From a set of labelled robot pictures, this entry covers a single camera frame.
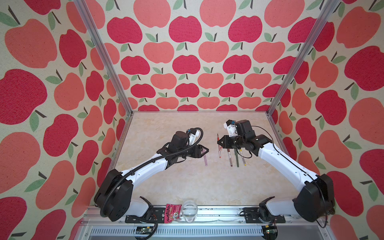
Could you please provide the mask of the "green pen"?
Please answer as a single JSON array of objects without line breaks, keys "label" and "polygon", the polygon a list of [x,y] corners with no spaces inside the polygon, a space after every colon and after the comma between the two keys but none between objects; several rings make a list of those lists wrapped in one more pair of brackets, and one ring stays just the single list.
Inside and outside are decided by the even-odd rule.
[{"label": "green pen", "polygon": [[236,164],[237,164],[237,167],[239,168],[240,167],[239,154],[238,154],[237,150],[234,150],[234,152],[235,152],[235,157],[236,157]]}]

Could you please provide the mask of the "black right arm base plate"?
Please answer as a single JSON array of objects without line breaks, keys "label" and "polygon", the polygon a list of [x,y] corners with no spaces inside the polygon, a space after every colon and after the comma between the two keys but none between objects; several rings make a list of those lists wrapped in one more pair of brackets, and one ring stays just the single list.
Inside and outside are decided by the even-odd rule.
[{"label": "black right arm base plate", "polygon": [[240,217],[244,217],[247,224],[272,224],[286,223],[286,219],[284,216],[278,215],[273,216],[268,210],[259,207],[252,208],[243,208],[243,210],[239,213]]}]

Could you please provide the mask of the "red pen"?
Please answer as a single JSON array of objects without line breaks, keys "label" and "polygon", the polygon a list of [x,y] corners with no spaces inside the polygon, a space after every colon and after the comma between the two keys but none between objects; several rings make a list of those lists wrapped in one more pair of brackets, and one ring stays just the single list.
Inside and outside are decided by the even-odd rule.
[{"label": "red pen", "polygon": [[[219,140],[220,140],[220,138],[219,138],[219,134],[217,134],[217,142],[219,142]],[[221,158],[222,157],[222,155],[221,155],[221,146],[219,145],[219,143],[218,143],[218,153],[219,153],[219,158]]]}]

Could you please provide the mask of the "white silver pen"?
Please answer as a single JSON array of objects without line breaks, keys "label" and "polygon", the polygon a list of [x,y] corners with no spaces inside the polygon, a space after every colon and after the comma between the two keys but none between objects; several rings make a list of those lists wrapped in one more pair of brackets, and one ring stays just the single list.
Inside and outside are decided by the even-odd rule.
[{"label": "white silver pen", "polygon": [[232,155],[230,149],[227,149],[229,161],[230,161],[230,166],[233,167],[233,160],[232,160]]}]

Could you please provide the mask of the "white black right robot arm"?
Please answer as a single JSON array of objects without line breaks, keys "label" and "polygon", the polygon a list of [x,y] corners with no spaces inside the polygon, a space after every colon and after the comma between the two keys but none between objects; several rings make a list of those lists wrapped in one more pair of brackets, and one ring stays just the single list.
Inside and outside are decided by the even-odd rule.
[{"label": "white black right robot arm", "polygon": [[271,137],[256,135],[248,120],[224,123],[228,131],[218,140],[224,149],[245,149],[278,170],[297,189],[296,197],[277,199],[269,197],[259,204],[258,218],[270,223],[276,216],[290,215],[315,222],[335,213],[334,184],[326,175],[318,175],[282,152]]}]

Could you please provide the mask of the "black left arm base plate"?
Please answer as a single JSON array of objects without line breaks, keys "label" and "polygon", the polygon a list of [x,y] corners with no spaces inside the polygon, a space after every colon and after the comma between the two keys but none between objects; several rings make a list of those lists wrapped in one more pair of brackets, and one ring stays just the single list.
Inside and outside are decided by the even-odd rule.
[{"label": "black left arm base plate", "polygon": [[142,217],[137,216],[126,216],[125,223],[127,224],[139,224],[143,223],[140,221],[146,220],[149,222],[163,224],[165,222],[165,207],[150,207]]}]

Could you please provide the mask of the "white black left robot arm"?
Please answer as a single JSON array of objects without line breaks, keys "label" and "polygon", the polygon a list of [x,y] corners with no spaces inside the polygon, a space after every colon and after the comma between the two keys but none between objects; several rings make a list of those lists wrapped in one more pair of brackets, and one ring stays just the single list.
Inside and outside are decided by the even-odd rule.
[{"label": "white black left robot arm", "polygon": [[155,174],[187,158],[202,158],[209,152],[208,148],[199,144],[203,135],[201,128],[177,131],[172,140],[147,161],[121,172],[116,169],[109,171],[94,198],[101,217],[109,218],[112,222],[123,216],[149,221],[153,215],[153,205],[144,197],[133,199],[133,191]]}]

